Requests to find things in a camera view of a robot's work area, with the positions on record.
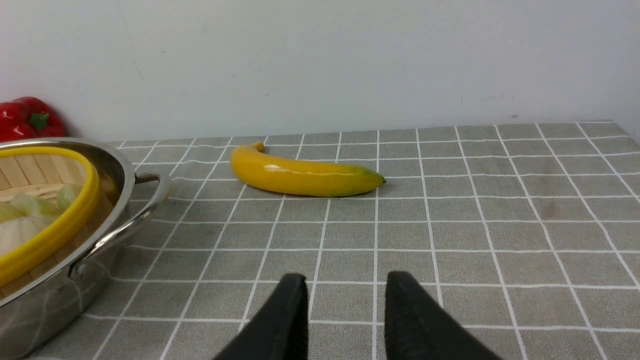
white wall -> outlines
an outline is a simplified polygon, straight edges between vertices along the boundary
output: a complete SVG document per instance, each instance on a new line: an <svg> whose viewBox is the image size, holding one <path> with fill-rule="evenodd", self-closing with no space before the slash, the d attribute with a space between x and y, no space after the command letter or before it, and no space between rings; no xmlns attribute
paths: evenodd
<svg viewBox="0 0 640 360"><path fill-rule="evenodd" d="M640 119L637 0L0 2L0 99L101 140Z"/></svg>

red bell pepper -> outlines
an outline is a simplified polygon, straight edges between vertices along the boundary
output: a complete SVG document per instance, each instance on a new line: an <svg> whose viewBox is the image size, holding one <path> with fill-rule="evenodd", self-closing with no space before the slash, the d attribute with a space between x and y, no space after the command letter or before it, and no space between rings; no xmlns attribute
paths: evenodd
<svg viewBox="0 0 640 360"><path fill-rule="evenodd" d="M0 103L0 142L66 135L55 111L36 97Z"/></svg>

white grid line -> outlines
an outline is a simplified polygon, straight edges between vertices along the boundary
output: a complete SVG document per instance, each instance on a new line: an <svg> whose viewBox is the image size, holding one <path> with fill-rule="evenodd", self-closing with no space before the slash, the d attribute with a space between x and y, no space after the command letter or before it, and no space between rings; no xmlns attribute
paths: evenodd
<svg viewBox="0 0 640 360"><path fill-rule="evenodd" d="M592 137L592 139L612 139L612 138L630 138L629 135L612 135L612 136L596 136ZM547 140L585 140L586 138L547 138ZM499 142L497 139L482 139L482 140L460 140L462 142ZM504 139L505 142L516 142L516 141L542 141L541 138L514 138L514 139ZM421 141L420 143L455 143L457 140L430 140L430 141ZM153 147L153 145L139 145L139 146L123 146L125 142L121 143L119 149L149 149ZM398 142L380 142L379 144L390 144L390 143L414 143L413 141L398 141ZM345 142L343 145L376 145L376 142ZM269 147L294 147L298 146L298 144L285 144L285 143L265 143L265 145ZM319 144L303 144L303 146L331 146L338 145L337 143L319 143ZM187 147L188 145L159 145L156 142L156 147ZM207 145L207 144L199 144L194 145L193 147L212 147L214 149L222 149L224 145Z"/></svg>
<svg viewBox="0 0 640 360"><path fill-rule="evenodd" d="M376 172L380 172L380 130L376 132ZM380 188L376 188L376 206L374 209L374 227L373 227L373 281L378 281L378 216L380 203ZM378 356L378 286L373 286L372 317L373 326L371 328L371 359L376 360Z"/></svg>
<svg viewBox="0 0 640 360"><path fill-rule="evenodd" d="M596 146L595 143L593 143L593 141L591 141L592 138L590 138L589 136L587 136L587 133L583 130L582 126L580 126L580 124L577 124L578 129L580 129L580 131L582 131L582 134L584 134L584 136L587 138L587 140L589 141L589 143L591 144L591 146L593 146L594 149L596 149L596 151L598 152L598 154L600 155L600 157L607 163L607 166L611 169L611 171L613 171L613 174L615 176L618 177L618 179L625 185L625 188L627 188L627 190L629 191L629 193L631 193L636 200L638 201L638 203L640 203L640 199L638 198L638 195L633 191L633 189L631 188L631 186L629 186L629 184L627 184L627 182L624 180L624 178L622 178L622 176L620 176L620 174L618 173L618 171L616 170L616 168L613 167L613 165L611 165L611 163L609 162L609 160L607 159L607 157L602 154L602 151L600 151L600 148L598 148Z"/></svg>
<svg viewBox="0 0 640 360"><path fill-rule="evenodd" d="M429 197L422 197L422 196L409 196L409 197L380 197L378 198L378 200L446 200L446 199L475 199L476 197L472 196L472 195L462 195L462 196L429 196ZM496 195L478 195L478 198L480 199L523 199L526 200L529 197L526 196L496 196ZM533 195L530 196L530 198L532 199L635 199L636 196L635 195L587 195L587 196L576 196L576 195L556 195L556 196L540 196L540 195ZM177 200L177 201L185 201L185 202L212 202L212 201L227 201L227 202L231 202L231 201L236 201L236 199L188 199L188 198L184 198L184 197L169 197L169 199L171 200ZM251 198L245 198L245 199L239 199L240 201L280 201L282 200L283 197L281 198L256 198L256 199L251 199ZM288 199L288 200L293 200L293 201L313 201L313 200L317 200L314 199L312 197L309 198L299 198L299 199ZM374 201L375 197L355 197L352 199L348 199L348 200L352 200L352 201ZM148 199L136 199L136 200L131 200L131 202L148 202Z"/></svg>
<svg viewBox="0 0 640 360"><path fill-rule="evenodd" d="M458 132L458 127L454 126L454 130L456 132L456 138L460 139L460 133ZM465 151L462 147L462 143L459 142L458 145L460 146L460 152L462 153L463 157L465 155ZM486 234L486 238L487 241L489 243L489 249L491 250L491 255L493 258L493 264L495 265L495 269L498 273L498 280L500 281L500 284L503 285L502 287L502 292L504 294L504 300L506 301L507 304L507 308L509 310L509 316L511 317L511 323L513 324L513 327L515 328L515 333L516 333L516 338L518 340L518 345L520 346L520 352L522 354L522 359L523 360L527 360L527 351L524 347L524 342L522 341L522 335L520 334L520 331L518 330L518 322L516 321L516 315L515 312L513 311L513 305L511 303L511 298L509 297L509 292L507 291L507 288L504 286L504 277L502 276L502 270L500 269L500 264L498 263L498 257L495 254L495 251L493 251L493 242L491 240L491 233L489 232L489 226L485 221L484 218L484 212L482 210L482 205L480 205L480 199L477 198L477 190L476 190L476 185L474 183L474 179L471 176L471 169L469 168L469 164L467 162L467 159L463 159L463 161L465 162L465 167L467 168L467 174L469 176L469 181L471 182L471 189L473 190L474 195L476 196L476 206L478 209L478 212L480 214L480 219L482 220L483 226L484 226L484 232Z"/></svg>
<svg viewBox="0 0 640 360"><path fill-rule="evenodd" d="M621 176L640 175L640 172L620 172ZM467 174L461 175L425 175L424 177L467 177ZM486 174L486 173L471 173L471 176L505 176L516 177L515 174ZM565 174L535 174L535 173L520 173L520 176L566 176ZM615 176L614 173L610 174L571 174L571 176ZM385 176L385 179L420 179L422 176ZM185 181L238 181L238 179L195 179L191 177L174 177L173 180L185 180Z"/></svg>
<svg viewBox="0 0 640 360"><path fill-rule="evenodd" d="M141 318L135 316L126 316L124 318L120 318L118 316L99 316L99 315L91 315L91 314L83 314L84 317L92 318L96 320L127 320L127 321L141 321L141 322L176 322L179 319L176 318ZM222 323L241 323L241 319L217 319L217 318L187 318L183 319L183 322L222 322ZM383 322L366 322L366 321L348 321L348 320L309 320L311 324L328 324L328 325L374 325L374 326L382 326ZM462 327L466 329L500 329L500 330L515 330L515 327L511 325L485 325L485 324L468 324L462 325ZM594 330L598 332L630 332L637 333L640 332L640 329L633 328L608 328L608 327L594 327L587 328L584 326L573 326L573 325L550 325L550 326L518 326L520 330L528 330L528 331L553 331L553 330L580 330L580 331L588 331Z"/></svg>
<svg viewBox="0 0 640 360"><path fill-rule="evenodd" d="M540 135L543 137L542 139L545 140L545 144L549 148L549 151L551 151L551 153L555 156L556 154L555 154L554 150L551 149L551 146L549 146L549 143L547 142L547 140L544 138L544 134L542 133L542 130L540 130L540 126L536 124L536 127L538 128L538 131L540 132ZM589 212L591 217L593 217L593 220L595 220L596 223L600 226L602 232L604 233L605 238L607 239L607 242L609 243L609 246L616 253L616 256L618 257L618 260L620 261L622 266L625 268L625 270L627 271L629 277L633 280L634 284L636 284L637 289L640 291L640 282L638 282L638 279L636 279L634 273L631 271L631 269L629 268L629 266L627 265L625 260L622 258L622 255L620 254L620 252L616 248L615 244L613 244L613 241L611 240L611 236L609 235L609 231L607 230L607 228L604 225L602 225L602 222L600 221L600 219L595 215L595 213L591 209L591 206L589 206L589 204L587 203L586 198L582 196L582 192L580 192L580 190L578 189L578 186L576 186L576 184L573 182L573 179L567 173L566 169L564 168L564 165L558 159L556 159L556 161L560 165L560 168L563 170L563 172L567 175L567 179L569 179L569 182L573 186L573 189L575 190L575 192L578 194L578 196L582 200L582 204L584 205L584 207L587 209L587 211Z"/></svg>
<svg viewBox="0 0 640 360"><path fill-rule="evenodd" d="M166 224L176 224L176 221L173 220L161 220L161 219L152 219L152 222L162 222ZM432 223L461 223L461 224L469 224L469 223L481 223L480 220L431 220ZM537 220L486 220L488 223L498 223L498 222L514 222L514 223L534 223L537 224ZM597 223L596 220L544 220L544 222L556 223L556 224L578 224L578 223ZM640 220L600 220L599 222L603 224L638 224ZM231 221L230 224L273 224L273 221ZM323 224L322 221L281 221L281 224ZM375 221L367 221L367 220L348 220L348 221L337 221L332 220L329 221L330 224L375 224ZM379 220L379 224L426 224L427 220ZM224 221L183 221L181 224L187 225L201 225L201 224L225 224Z"/></svg>
<svg viewBox="0 0 640 360"><path fill-rule="evenodd" d="M616 154L606 154L604 156L626 156L626 155L638 155L640 151L629 151L629 152L618 152ZM513 155L511 158L599 158L599 154L564 154L564 155ZM480 155L480 156L465 156L466 159L508 159L509 156L505 155ZM381 161L386 160L462 160L463 156L433 156L433 157L425 157L425 158L380 158ZM302 159L307 161L315 161L315 162L333 162L333 159ZM339 161L347 162L347 161L376 161L376 159L372 158L349 158L349 159L339 159ZM201 160L187 160L180 161L177 164L186 164L186 163L201 163L201 164L215 164L215 163L229 163L229 160L218 160L218 161L201 161ZM134 165L142 165L142 163L133 163ZM155 162L155 163L144 163L144 165L174 165L175 162Z"/></svg>
<svg viewBox="0 0 640 360"><path fill-rule="evenodd" d="M222 153L220 154L220 157L222 157L224 155L225 151L222 151ZM213 172L216 170L216 165L214 165L211 168L211 171L209 172L209 176L211 176L211 174L213 174ZM204 187L205 183L202 183L202 186L200 187L200 189L198 189L198 192L196 193L196 195L194 196L197 197L198 194L202 191L202 188ZM231 211L229 212L229 216L227 218L227 224L228 221L231 220L232 216L234 215L234 212L236 211L237 205L239 204L239 200L240 197L242 197L242 194L244 193L244 189L246 189L246 185L243 185L242 189L240 190L240 192L238 193L238 198L236 199L236 202L233 205L233 208L231 208ZM196 295L196 292L198 291L198 288L200 287L200 283L202 282L202 279L204 278L204 275L207 272L207 269L209 267L209 264L211 264L211 259L213 258L213 255L215 255L216 253L216 249L218 248L218 245L220 244L220 241L222 239L222 236L225 232L225 229L227 228L227 224L222 226L222 229L220 229L220 234L218 234L218 239L216 240L216 243L213 246L213 249L211 250L211 253L209 254L209 257L207 258L207 261L205 262L204 267L202 268L202 271L200 272L200 275L198 276L198 280L196 281L195 285L193 286L193 289L191 290L191 293L189 294L189 298L187 299L187 302L184 304L184 308L182 309L182 312L180 313L180 319L184 319L184 317L187 314L187 311L189 310L189 307L191 305L191 301L193 301L193 298ZM178 329L180 327L180 324L182 323L182 321L178 321L175 324L175 327L173 328L173 331L171 333L171 335L169 336L169 340L167 340L166 342L166 346L163 349L162 354L160 355L160 360L163 360L168 351L169 348L171 347L171 344L173 343L173 340L175 339L175 335L178 333Z"/></svg>
<svg viewBox="0 0 640 360"><path fill-rule="evenodd" d="M418 132L418 129L415 130L415 139L417 142L417 147L418 147L418 157L421 158L422 157L422 151L420 149L420 134ZM433 276L435 278L436 281L436 297L438 300L438 303L440 304L440 306L442 306L443 301L442 301L442 289L440 288L440 274L438 273L438 261L436 260L436 254L435 254L435 243L434 243L434 239L433 239L433 226L431 224L431 213L429 212L429 199L427 197L427 184L425 182L425 178L424 178L424 165L422 164L422 162L420 161L420 177L422 178L422 194L424 196L424 211L426 213L427 216L427 230L428 230L428 236L429 236L429 246L431 247L431 261L433 262Z"/></svg>
<svg viewBox="0 0 640 360"><path fill-rule="evenodd" d="M153 144L153 146L151 146L151 148L150 148L149 152L147 153L147 155L145 155L145 157L142 159L142 161L140 162L140 164L138 164L138 165L136 166L135 171L138 171L138 169L139 169L142 165L145 165L145 164L146 164L146 163L145 163L145 161L146 161L147 159L149 159L149 156L151 156L151 153L154 151L154 149L156 148L156 146L158 145L158 143L159 143L159 142L160 142L160 141L156 141L156 142ZM182 159L184 159L184 157L186 156L187 152L185 152L185 153L182 155Z"/></svg>
<svg viewBox="0 0 640 360"><path fill-rule="evenodd" d="M500 135L500 131L498 129L498 127L495 127L496 133L498 135L498 138L502 138ZM503 142L502 143L502 147L504 148L504 151L506 152L507 155L509 155L509 150L507 149L506 144ZM516 174L518 174L518 169L516 169L516 165L513 162L512 159L509 159L509 162L511 163L511 166L513 167L513 171L515 171ZM527 190L527 187L524 184L524 181L522 181L521 177L518 177L518 181L520 182L520 186L522 187L522 190L524 191L525 195L528 197L529 196L529 191ZM571 279L569 278L569 274L566 271L566 268L564 267L564 264L562 262L562 260L560 259L560 256L558 255L558 253L555 251L555 247L553 242L551 241L551 237L549 236L549 231L546 227L546 225L542 222L542 218L540 217L540 214L538 213L538 210L536 209L536 207L533 204L533 200L529 199L529 206L531 207L534 215L536 216L536 219L540 222L540 225L542 226L542 231L545 234L545 239L547 241L547 244L549 245L549 249L552 251L557 264L560 266L560 271L563 274L564 280L567 283L567 286L569 287L569 291L571 292L571 295L573 297L573 301L575 301L576 306L578 307L578 310L580 311L580 315L582 316L582 319L584 320L585 325L588 328L591 328L591 322L589 321L589 318L587 317L587 313L584 310L584 307L582 306L582 303L580 302L580 299L578 299L578 295L576 294L575 290L573 289L572 286L572 282ZM589 330L589 333L591 335L591 339L593 340L593 343L596 345L596 348L598 349L598 352L600 353L600 356L602 356L603 359L606 359L607 356L604 353L604 349L602 348L600 341L598 340L598 337L596 336L596 333L593 330Z"/></svg>
<svg viewBox="0 0 640 360"><path fill-rule="evenodd" d="M340 144L340 141L342 140L342 133L338 134L338 144ZM304 141L304 136L303 138L300 140L300 148L298 149L298 153L296 155L296 159L298 159L298 157L300 156L300 151L302 150L302 144ZM340 154L340 145L338 145L338 147L336 148L335 151L335 159L338 160L338 156ZM311 314L313 312L314 309L314 304L316 302L316 288L317 288L317 284L318 284L318 277L320 276L320 262L322 261L322 250L324 248L324 235L326 234L326 225L328 223L328 219L329 219L329 211L331 208L331 199L328 199L326 202L326 209L324 211L324 221L322 224L322 229L320 232L320 245L318 248L318 254L317 254L317 258L316 258L316 267L314 270L314 278L313 281L311 282L311 292L309 294L309 303L308 303L308 320L311 319Z"/></svg>
<svg viewBox="0 0 640 360"><path fill-rule="evenodd" d="M143 250L151 250L151 251L159 251L162 248L159 247L149 247L149 246L144 246L144 245L128 245L127 247L130 248L134 248L134 249L143 249ZM171 251L186 251L186 252L209 252L212 251L213 249L207 249L207 248L202 248L202 249L198 249L198 248L165 248L163 249L163 251L165 252L171 252ZM216 251L222 251L222 252L233 252L233 251L271 251L271 252L296 252L296 251L319 251L319 248L269 248L269 249L262 249L262 248L217 248ZM382 252L458 252L458 253L479 253L479 254L483 254L483 253L490 253L491 250L490 249L381 249L381 248L337 248L337 249L328 249L326 247L322 248L322 251L324 252L349 252L349 251L374 251L377 250L378 252L382 251ZM640 250L581 250L581 249L568 249L568 250L547 250L547 249L540 249L540 250L500 250L500 249L494 249L493 252L496 253L511 253L511 254L544 254L544 253L553 253L553 252L557 252L558 254L615 254L617 252L621 253L621 254L640 254Z"/></svg>
<svg viewBox="0 0 640 360"><path fill-rule="evenodd" d="M193 145L196 142L197 138L194 138L191 141L191 144ZM182 155L182 158L180 159L180 161L182 161L186 156L187 153L189 152L189 150L191 149L191 146L188 146L185 151L184 154ZM169 173L169 175L171 176L173 174L173 172L175 171L175 169L178 168L178 163L175 164L175 166L173 167L173 170ZM202 189L204 187L205 183L202 183L202 186L200 187L200 189ZM184 217L186 216L187 211L185 210L184 214L182 214L181 216L181 220L184 219ZM178 228L178 225L180 224L180 222L178 221L175 226L173 227L171 233L169 234L169 236L167 236L167 239L164 241L163 244L163 248L165 248L167 246L167 244L169 244L169 241L171 240L171 237L173 236L173 234L175 233L176 229ZM124 314L126 314L127 310L129 309L129 306L131 306L131 304L133 303L133 300L136 298L136 295L138 294L138 292L140 291L140 288L142 288L143 285L143 281L147 279L147 277L149 276L149 274L151 273L151 271L154 268L154 265L157 263L158 259L160 258L160 256L162 255L162 250L160 250L153 262L151 262L151 265L149 266L149 269L147 270L147 272L145 272L145 275L143 276L142 280L138 283L136 289L133 291L133 293L131 294L131 297L129 298L129 301L127 301L126 305L124 306L124 308L122 309L122 312L120 313L120 316L124 316ZM107 333L107 336L104 338L104 341L100 344L100 347L98 347L98 350L96 350L95 354L92 357L92 360L97 360L98 357L100 356L100 354L102 353L102 351L104 350L104 347L107 345L107 343L109 342L109 340L111 339L113 333L116 331L116 328L118 327L118 325L120 324L120 321L116 320L116 322L113 324L113 326L111 327L111 329L109 330L109 332Z"/></svg>
<svg viewBox="0 0 640 360"><path fill-rule="evenodd" d="M140 282L140 279L123 279L119 277L110 277L117 282ZM255 280L144 280L145 284L253 284ZM258 284L278 284L279 280L258 280ZM313 285L313 281L307 280L308 285ZM341 281L341 280L318 280L317 284L331 285L385 285L386 281ZM568 285L566 283L557 284L478 284L474 282L420 282L424 286L436 286L440 284L443 287L459 287L459 288L516 288L516 289L537 289L537 288L574 288L587 290L636 290L635 285Z"/></svg>

yellow banana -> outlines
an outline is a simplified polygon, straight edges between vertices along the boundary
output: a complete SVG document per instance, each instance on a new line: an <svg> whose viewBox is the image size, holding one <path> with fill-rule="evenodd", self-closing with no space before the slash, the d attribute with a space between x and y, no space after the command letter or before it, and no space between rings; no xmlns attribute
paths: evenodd
<svg viewBox="0 0 640 360"><path fill-rule="evenodd" d="M262 153L264 144L236 147L231 169L243 183L276 193L345 197L369 192L386 183L379 173L360 165L293 160Z"/></svg>

